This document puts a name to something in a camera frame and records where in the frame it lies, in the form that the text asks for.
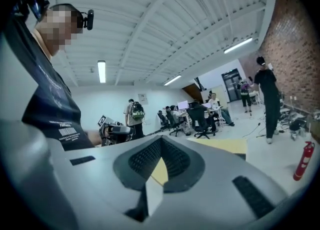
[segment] white wall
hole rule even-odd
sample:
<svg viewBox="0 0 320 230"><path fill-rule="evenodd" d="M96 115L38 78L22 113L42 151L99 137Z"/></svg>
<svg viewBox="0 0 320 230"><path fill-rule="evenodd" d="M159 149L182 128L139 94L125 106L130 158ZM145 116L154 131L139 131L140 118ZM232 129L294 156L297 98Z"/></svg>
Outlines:
<svg viewBox="0 0 320 230"><path fill-rule="evenodd" d="M225 99L227 102L230 102L229 96L227 93L227 89L226 89L226 85L225 85L225 82L222 78L222 74L227 73L233 69L238 69L239 74L242 77L242 79L247 78L239 60L236 59L236 60L233 60L229 63L226 63L220 67L217 67L216 69L213 69L213 70L199 76L200 83L203 85L203 87L205 87L207 89L211 89L213 87L222 85L223 91L225 94Z"/></svg>
<svg viewBox="0 0 320 230"><path fill-rule="evenodd" d="M176 105L177 102L193 99L182 89L168 87L137 86L95 86L70 88L72 97L81 110L81 125L85 130L97 130L102 115L114 121L125 123L123 114L129 99L138 101L138 94L146 94L148 105L142 105L145 115L143 133L150 134L160 129L157 115L165 106Z"/></svg>

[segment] office chair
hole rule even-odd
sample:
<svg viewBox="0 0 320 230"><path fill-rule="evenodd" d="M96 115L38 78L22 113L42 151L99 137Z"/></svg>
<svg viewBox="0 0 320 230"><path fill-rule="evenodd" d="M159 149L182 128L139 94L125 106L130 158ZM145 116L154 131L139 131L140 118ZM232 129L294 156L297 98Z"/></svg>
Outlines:
<svg viewBox="0 0 320 230"><path fill-rule="evenodd" d="M173 115L169 111L166 112L166 117L168 118L171 127L174 129L174 131L170 132L169 135L175 133L175 136L177 136L178 132L184 132L183 128L179 128L180 122L176 122Z"/></svg>
<svg viewBox="0 0 320 230"><path fill-rule="evenodd" d="M170 125L169 125L169 122L168 120L166 119L166 117L163 115L162 111L158 111L157 115L159 116L160 120L161 120L161 130L162 132L165 130L165 129L168 129L170 131Z"/></svg>
<svg viewBox="0 0 320 230"><path fill-rule="evenodd" d="M199 139L202 136L205 136L207 139L210 139L207 134L213 134L213 136L216 135L216 133L208 131L209 125L207 124L205 111L202 107L188 108L186 112L192 120L192 128L197 132L193 135L194 137L198 136L197 139Z"/></svg>

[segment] black slot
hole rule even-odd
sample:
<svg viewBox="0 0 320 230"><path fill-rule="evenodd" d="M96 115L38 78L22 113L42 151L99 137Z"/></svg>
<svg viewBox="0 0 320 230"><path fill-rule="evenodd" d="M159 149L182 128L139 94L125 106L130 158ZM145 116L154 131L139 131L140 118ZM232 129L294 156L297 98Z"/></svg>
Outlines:
<svg viewBox="0 0 320 230"><path fill-rule="evenodd" d="M274 209L274 206L248 178L238 176L232 182L258 219Z"/></svg>
<svg viewBox="0 0 320 230"><path fill-rule="evenodd" d="M94 158L93 156L86 156L86 157L81 157L81 158L77 158L77 159L72 159L70 160L70 163L75 166L75 165L79 165L79 164L84 164L87 162L90 162L92 160L95 160L96 158Z"/></svg>

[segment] fluorescent light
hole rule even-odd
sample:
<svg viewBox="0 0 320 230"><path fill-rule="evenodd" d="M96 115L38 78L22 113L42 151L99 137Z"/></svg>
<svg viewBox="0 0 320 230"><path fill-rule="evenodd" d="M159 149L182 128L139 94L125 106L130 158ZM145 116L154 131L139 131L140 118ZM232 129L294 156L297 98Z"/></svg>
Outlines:
<svg viewBox="0 0 320 230"><path fill-rule="evenodd" d="M172 80L168 81L164 86L169 85L170 83L174 82L175 80L179 79L181 75L178 75L177 77L173 78Z"/></svg>
<svg viewBox="0 0 320 230"><path fill-rule="evenodd" d="M252 38L249 38L249 39L247 39L247 40L244 40L243 42L240 42L239 44L237 44L237 45L235 45L235 46L233 46L233 47L231 47L231 48L226 49L226 50L224 51L224 54L226 54L226 53L228 53L228 52L230 52L230 51L233 51L234 49L239 48L239 47L242 46L242 45L245 45L245 44L247 44L247 43L250 43L251 41L252 41Z"/></svg>
<svg viewBox="0 0 320 230"><path fill-rule="evenodd" d="M106 83L106 61L98 61L98 72L101 84Z"/></svg>

